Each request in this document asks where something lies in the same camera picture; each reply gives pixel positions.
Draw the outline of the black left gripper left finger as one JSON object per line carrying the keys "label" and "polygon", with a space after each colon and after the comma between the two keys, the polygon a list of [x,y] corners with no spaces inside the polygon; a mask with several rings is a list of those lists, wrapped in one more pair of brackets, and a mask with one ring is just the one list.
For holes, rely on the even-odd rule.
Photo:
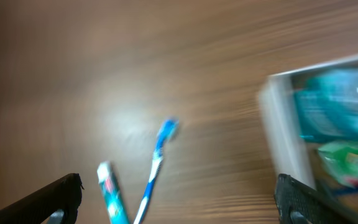
{"label": "black left gripper left finger", "polygon": [[0,223],[75,223],[82,200],[80,175],[71,173],[0,210]]}

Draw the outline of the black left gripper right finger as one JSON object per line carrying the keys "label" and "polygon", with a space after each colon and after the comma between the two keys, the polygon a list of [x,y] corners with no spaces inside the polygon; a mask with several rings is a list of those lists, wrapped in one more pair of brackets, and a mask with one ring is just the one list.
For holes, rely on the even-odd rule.
{"label": "black left gripper right finger", "polygon": [[279,174],[274,199],[280,224],[358,224],[358,213],[288,174]]}

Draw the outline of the teal small toothpaste tube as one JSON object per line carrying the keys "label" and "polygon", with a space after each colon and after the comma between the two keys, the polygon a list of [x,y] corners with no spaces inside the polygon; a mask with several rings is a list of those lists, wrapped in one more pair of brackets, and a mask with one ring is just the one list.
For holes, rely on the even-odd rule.
{"label": "teal small toothpaste tube", "polygon": [[97,176],[110,223],[131,224],[111,163],[108,161],[100,163]]}

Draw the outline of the green soap box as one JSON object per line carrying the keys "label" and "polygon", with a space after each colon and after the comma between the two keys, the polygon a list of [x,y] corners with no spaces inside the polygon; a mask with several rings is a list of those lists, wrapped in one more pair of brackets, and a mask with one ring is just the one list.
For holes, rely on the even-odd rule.
{"label": "green soap box", "polygon": [[358,187],[358,142],[333,141],[317,152],[325,171],[339,184]]}

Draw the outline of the blue mouthwash bottle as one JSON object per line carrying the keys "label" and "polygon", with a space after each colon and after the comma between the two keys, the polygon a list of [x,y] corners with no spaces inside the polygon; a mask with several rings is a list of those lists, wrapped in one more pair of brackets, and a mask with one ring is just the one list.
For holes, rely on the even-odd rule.
{"label": "blue mouthwash bottle", "polygon": [[300,136],[310,142],[358,141],[358,68],[332,69],[294,92]]}

